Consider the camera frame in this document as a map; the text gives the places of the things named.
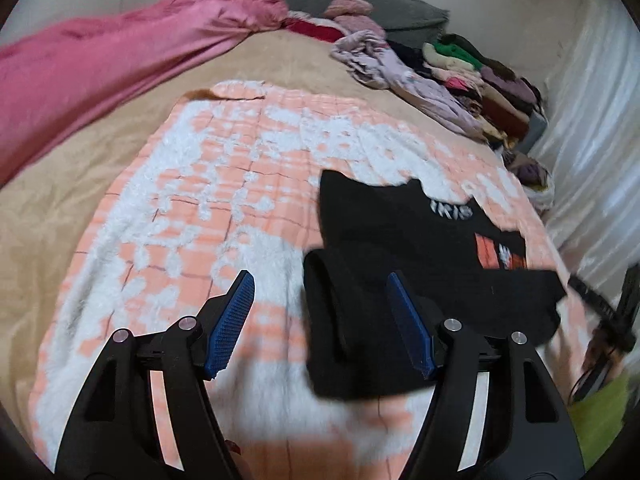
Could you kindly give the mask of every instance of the lavender garment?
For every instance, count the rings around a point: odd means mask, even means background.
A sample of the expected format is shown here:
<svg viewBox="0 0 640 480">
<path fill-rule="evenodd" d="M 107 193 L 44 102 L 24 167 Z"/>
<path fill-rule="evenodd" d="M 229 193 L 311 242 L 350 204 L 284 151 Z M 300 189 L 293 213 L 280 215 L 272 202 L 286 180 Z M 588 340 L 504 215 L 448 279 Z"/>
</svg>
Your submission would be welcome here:
<svg viewBox="0 0 640 480">
<path fill-rule="evenodd" d="M 522 99 L 524 102 L 536 104 L 536 96 L 521 78 L 517 78 L 515 81 L 505 81 L 495 75 L 494 71 L 488 66 L 483 66 L 480 69 L 480 74 L 482 75 L 482 79 L 499 89 Z"/>
<path fill-rule="evenodd" d="M 361 30 L 334 43 L 331 56 L 347 65 L 354 79 L 376 89 L 390 89 L 422 113 L 456 134 L 484 142 L 482 126 L 435 81 L 418 76 L 386 41 Z"/>
</svg>

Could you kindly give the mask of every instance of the beige bed sheet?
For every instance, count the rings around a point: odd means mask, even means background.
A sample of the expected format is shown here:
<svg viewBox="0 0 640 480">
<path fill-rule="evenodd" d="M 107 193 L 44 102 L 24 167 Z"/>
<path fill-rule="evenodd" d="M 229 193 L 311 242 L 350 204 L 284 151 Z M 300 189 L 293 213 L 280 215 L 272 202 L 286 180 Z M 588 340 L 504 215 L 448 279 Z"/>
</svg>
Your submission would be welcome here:
<svg viewBox="0 0 640 480">
<path fill-rule="evenodd" d="M 78 240 L 110 183 L 185 92 L 245 79 L 357 97 L 501 165 L 487 147 L 452 134 L 388 91 L 355 82 L 329 58 L 330 47 L 284 30 L 252 36 L 83 128 L 0 190 L 0 400 L 22 434 L 29 432 L 38 348 Z"/>
</svg>

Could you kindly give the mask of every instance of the sheer curtain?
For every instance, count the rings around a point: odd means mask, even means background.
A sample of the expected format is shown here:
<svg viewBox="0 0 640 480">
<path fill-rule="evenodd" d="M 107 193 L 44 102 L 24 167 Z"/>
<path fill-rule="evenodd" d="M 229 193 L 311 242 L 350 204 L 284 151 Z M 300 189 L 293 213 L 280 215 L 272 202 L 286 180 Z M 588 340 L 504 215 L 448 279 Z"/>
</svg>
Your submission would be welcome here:
<svg viewBox="0 0 640 480">
<path fill-rule="evenodd" d="M 620 0 L 587 0 L 551 76 L 549 126 L 531 156 L 551 170 L 544 221 L 569 269 L 617 301 L 640 260 L 640 31 Z"/>
</svg>

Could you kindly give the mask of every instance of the green object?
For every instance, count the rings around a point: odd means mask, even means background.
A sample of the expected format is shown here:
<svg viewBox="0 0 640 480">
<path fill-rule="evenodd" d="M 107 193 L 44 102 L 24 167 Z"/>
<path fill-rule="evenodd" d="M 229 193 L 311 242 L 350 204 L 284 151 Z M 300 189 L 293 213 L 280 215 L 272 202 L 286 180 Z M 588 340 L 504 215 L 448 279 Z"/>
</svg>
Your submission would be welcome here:
<svg viewBox="0 0 640 480">
<path fill-rule="evenodd" d="M 628 382 L 628 375 L 620 374 L 603 389 L 568 407 L 586 469 L 609 449 L 622 429 Z"/>
<path fill-rule="evenodd" d="M 443 45 L 441 43 L 434 43 L 434 48 L 438 54 L 442 54 L 443 56 L 449 57 L 457 57 L 458 59 L 462 59 L 468 63 L 471 63 L 476 70 L 480 70 L 483 66 L 483 63 L 480 63 L 475 57 L 469 54 L 464 48 L 460 48 L 456 44 L 448 44 Z"/>
</svg>

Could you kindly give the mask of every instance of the blue textured rubber pad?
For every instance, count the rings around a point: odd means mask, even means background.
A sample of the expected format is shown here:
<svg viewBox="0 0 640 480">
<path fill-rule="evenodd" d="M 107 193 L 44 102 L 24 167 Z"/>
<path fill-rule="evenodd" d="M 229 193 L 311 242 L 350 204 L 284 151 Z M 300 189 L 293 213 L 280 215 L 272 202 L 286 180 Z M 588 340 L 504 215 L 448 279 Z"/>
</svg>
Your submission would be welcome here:
<svg viewBox="0 0 640 480">
<path fill-rule="evenodd" d="M 394 272 L 386 279 L 386 297 L 411 364 L 425 379 L 429 379 L 436 370 L 431 335 L 420 320 L 414 304 Z"/>
<path fill-rule="evenodd" d="M 238 336 L 254 302 L 254 277 L 247 273 L 233 294 L 216 327 L 209 336 L 207 361 L 204 369 L 213 379 L 220 370 L 224 370 L 236 346 Z"/>
</svg>

